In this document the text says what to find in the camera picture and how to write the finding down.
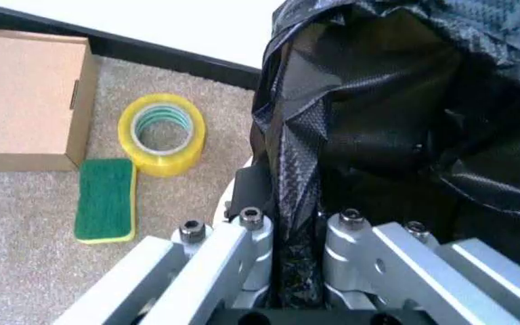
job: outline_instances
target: bolt hole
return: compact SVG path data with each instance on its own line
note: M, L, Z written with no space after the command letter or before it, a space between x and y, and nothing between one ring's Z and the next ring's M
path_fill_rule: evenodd
M427 228L421 222L409 221L406 223L406 227L413 232L426 232Z
M376 268L377 272L380 274L384 274L387 271L387 269L385 267L385 262L382 259L376 259L374 268Z
M199 225L200 225L200 223L197 222L196 220L189 220L189 221L186 221L186 223L183 226L188 229L192 229L192 228L198 227Z
M255 209L249 209L244 211L244 214L248 217L256 217L258 215L258 211L256 211Z
M345 209L342 214L350 219L357 219L360 217L360 212L357 209Z
M270 325L270 320L266 315L253 311L240 317L238 325Z
M370 319L370 325L402 325L402 323L395 316L378 313Z

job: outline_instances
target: carpet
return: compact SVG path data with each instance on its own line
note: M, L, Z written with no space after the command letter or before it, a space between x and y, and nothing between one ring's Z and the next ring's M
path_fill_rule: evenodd
M135 240L97 246L73 236L77 172L0 173L0 324L48 324L145 236L169 238L188 219L211 223L218 198L251 155L252 91L126 61L96 60L100 75L87 158L125 157L117 140L119 116L133 100L154 92L176 93L200 109L208 127L202 158L169 179L140 173ZM181 135L170 126L161 131L170 138Z

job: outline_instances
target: hex socket bolt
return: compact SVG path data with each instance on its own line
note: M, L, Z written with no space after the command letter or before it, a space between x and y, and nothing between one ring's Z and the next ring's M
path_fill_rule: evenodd
M257 207L246 207L240 211L240 224L248 231L260 230L264 226L264 213Z
M179 227L179 237L182 242L196 244L206 238L206 226L198 220L189 220Z
M427 227L418 221L409 221L405 223L406 231L421 242L426 242L429 237Z
M357 209L345 209L339 215L339 222L349 230L356 230L362 226L364 217Z

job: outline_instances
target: green scouring pad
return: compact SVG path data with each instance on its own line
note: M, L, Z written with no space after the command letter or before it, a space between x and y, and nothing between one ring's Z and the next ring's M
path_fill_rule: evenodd
M79 171L75 238L85 244L135 235L135 167L127 159L86 160Z

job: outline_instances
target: tape roll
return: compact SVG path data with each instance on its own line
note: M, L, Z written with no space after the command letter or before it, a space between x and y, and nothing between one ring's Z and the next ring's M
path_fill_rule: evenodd
M153 150L139 140L142 131L158 121L171 121L188 132L177 148ZM200 111L187 99L171 93L140 97L121 114L118 137L123 150L143 173L169 177L194 166L204 147L206 124Z

